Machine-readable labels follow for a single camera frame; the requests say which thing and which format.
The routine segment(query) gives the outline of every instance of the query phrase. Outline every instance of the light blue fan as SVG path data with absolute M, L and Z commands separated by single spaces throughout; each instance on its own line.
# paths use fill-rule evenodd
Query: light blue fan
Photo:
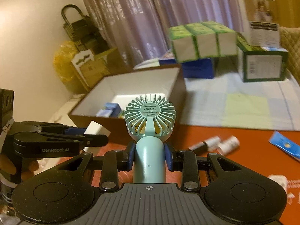
M 137 141 L 134 157 L 134 183 L 165 183 L 164 144 L 172 134 L 176 111 L 165 98 L 154 95 L 132 100 L 125 110 L 130 136 Z

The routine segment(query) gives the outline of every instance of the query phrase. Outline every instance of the cardboard box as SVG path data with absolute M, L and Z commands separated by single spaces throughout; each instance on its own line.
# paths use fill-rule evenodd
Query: cardboard box
M 234 30 L 214 21 L 202 22 L 202 24 L 216 32 L 220 57 L 237 54 L 236 32 Z
M 287 57 L 284 48 L 250 46 L 238 35 L 237 67 L 243 82 L 284 80 Z
M 97 122 L 111 132 L 110 142 L 127 145 L 132 139 L 124 119 L 101 118 L 95 115 L 106 102 L 118 103 L 121 109 L 125 109 L 131 100 L 145 94 L 161 95 L 172 102 L 176 110 L 176 123 L 171 138 L 175 138 L 186 95 L 180 64 L 104 77 L 68 116 L 80 128 L 86 128 L 91 121 Z
M 185 28 L 193 34 L 197 42 L 200 58 L 215 58 L 219 56 L 216 32 L 201 23 L 185 25 Z
M 178 63 L 198 59 L 197 43 L 193 35 L 184 26 L 169 28 L 169 36 L 172 51 Z
M 243 35 L 251 46 L 280 48 L 278 10 L 275 0 L 238 0 Z

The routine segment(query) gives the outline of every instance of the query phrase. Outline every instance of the hand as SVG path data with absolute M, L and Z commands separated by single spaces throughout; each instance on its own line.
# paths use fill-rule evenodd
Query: hand
M 21 179 L 26 180 L 28 178 L 33 177 L 35 175 L 34 171 L 38 170 L 38 168 L 38 162 L 36 160 L 32 161 L 28 166 L 28 171 L 21 173 Z M 9 160 L 9 158 L 2 153 L 0 153 L 0 169 L 11 175 L 16 174 L 17 172 L 17 169 L 12 163 L 12 161 Z

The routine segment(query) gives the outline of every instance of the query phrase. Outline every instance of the open white box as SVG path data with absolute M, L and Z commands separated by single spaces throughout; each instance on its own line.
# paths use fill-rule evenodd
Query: open white box
M 124 110 L 136 97 L 156 94 L 173 103 L 177 113 L 176 119 L 179 120 L 185 93 L 185 82 L 180 65 L 136 70 L 103 78 L 73 108 L 69 117 L 82 128 L 86 128 L 91 121 L 95 121 L 111 132 L 110 141 L 127 144 L 130 136 L 124 119 L 96 117 L 97 112 L 104 107 L 105 103 L 118 103 Z

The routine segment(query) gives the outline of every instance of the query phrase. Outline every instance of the fan label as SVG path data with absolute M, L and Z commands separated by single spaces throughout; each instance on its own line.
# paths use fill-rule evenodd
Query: fan label
M 146 118 L 155 118 L 161 112 L 161 108 L 155 103 L 145 103 L 141 106 L 140 113 Z

